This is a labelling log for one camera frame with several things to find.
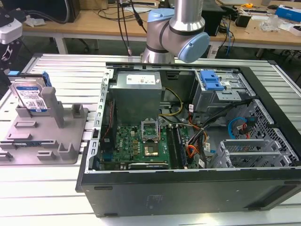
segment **wooden table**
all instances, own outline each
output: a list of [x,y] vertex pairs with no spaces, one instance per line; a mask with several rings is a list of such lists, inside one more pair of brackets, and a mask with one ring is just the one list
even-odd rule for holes
[[[261,6],[261,0],[250,0],[257,7]],[[285,4],[292,7],[301,8],[301,3],[287,1],[272,1],[270,5]],[[116,8],[106,10],[107,13],[116,12]],[[147,20],[148,13],[141,14],[142,20]],[[107,15],[117,18],[117,14]],[[288,31],[263,32],[259,29],[260,21],[250,20],[246,28],[236,27],[232,22],[230,30],[235,35],[234,46],[249,48],[273,48],[273,49],[295,49],[301,50],[301,38]],[[129,39],[133,41],[146,41],[146,34],[135,20],[127,22]],[[59,52],[67,54],[64,38],[83,38],[83,39],[106,39],[121,40],[118,23],[108,19],[100,18],[97,11],[82,10],[74,23],[56,24],[47,22],[47,25],[40,27],[29,27],[24,25],[24,35],[53,37],[56,40]],[[209,58],[215,58],[218,47],[225,39],[225,34],[219,33],[216,37],[211,37]]]

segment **chip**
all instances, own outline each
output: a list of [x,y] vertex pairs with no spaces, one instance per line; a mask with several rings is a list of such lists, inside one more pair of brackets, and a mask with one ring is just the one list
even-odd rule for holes
[[158,156],[158,144],[156,143],[149,143],[144,146],[144,155],[145,156]]

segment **power supply label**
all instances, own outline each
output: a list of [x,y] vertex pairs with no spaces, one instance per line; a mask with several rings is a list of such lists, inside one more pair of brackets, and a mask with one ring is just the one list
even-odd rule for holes
[[35,112],[45,112],[47,106],[39,96],[40,90],[35,86],[18,86],[17,93],[28,110]]
[[150,74],[128,74],[127,85],[155,85],[156,79]]

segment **workbench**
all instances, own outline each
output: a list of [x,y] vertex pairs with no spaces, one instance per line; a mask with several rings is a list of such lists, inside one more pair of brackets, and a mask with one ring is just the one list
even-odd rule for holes
[[[64,107],[83,103],[89,109],[80,152],[91,138],[105,62],[139,62],[139,57],[55,55],[33,57],[24,73],[46,71]],[[267,61],[200,59],[199,65],[250,67],[293,125],[301,132],[301,90]],[[0,100],[0,139],[16,117],[17,99],[10,91]],[[270,211],[204,213],[169,216],[97,218],[75,185],[82,155],[73,165],[0,167],[0,225],[300,225],[301,194]]]
[[[250,0],[254,6],[261,6],[261,0]],[[301,8],[299,2],[287,1],[271,1],[270,5],[285,4],[292,7]],[[106,10],[107,16],[117,17],[117,14],[109,15],[116,12],[116,8]],[[59,53],[67,54],[68,50],[65,43],[65,38],[81,38],[94,39],[97,48],[97,40],[121,40],[118,23],[108,19],[100,18],[97,15],[98,10],[82,10],[74,23],[56,24],[47,21],[47,25],[38,27],[23,26],[23,35],[25,36],[40,36],[52,37],[55,39]],[[131,15],[131,12],[125,12],[125,16]],[[148,13],[141,14],[141,18],[147,21]],[[234,22],[231,22],[230,30],[235,35],[235,47],[246,48],[271,48],[271,49],[292,49],[301,50],[301,39],[288,31],[280,30],[278,32],[263,32],[259,29],[260,21],[250,20],[246,28],[236,27]],[[127,32],[131,41],[146,41],[146,34],[135,20],[127,22]],[[208,58],[215,58],[218,47],[223,43],[225,34],[218,33],[216,37],[210,37],[210,51]]]

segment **green motherboard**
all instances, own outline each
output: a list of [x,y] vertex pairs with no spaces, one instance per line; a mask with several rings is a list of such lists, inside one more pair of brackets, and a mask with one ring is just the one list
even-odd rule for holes
[[[180,127],[179,132],[182,144],[185,144],[189,138],[187,128]],[[157,132],[152,127],[145,127],[143,134],[152,136],[156,135]],[[141,126],[118,126],[113,161],[166,163],[171,169],[167,128],[161,126],[158,135],[159,141],[157,143],[144,143]]]

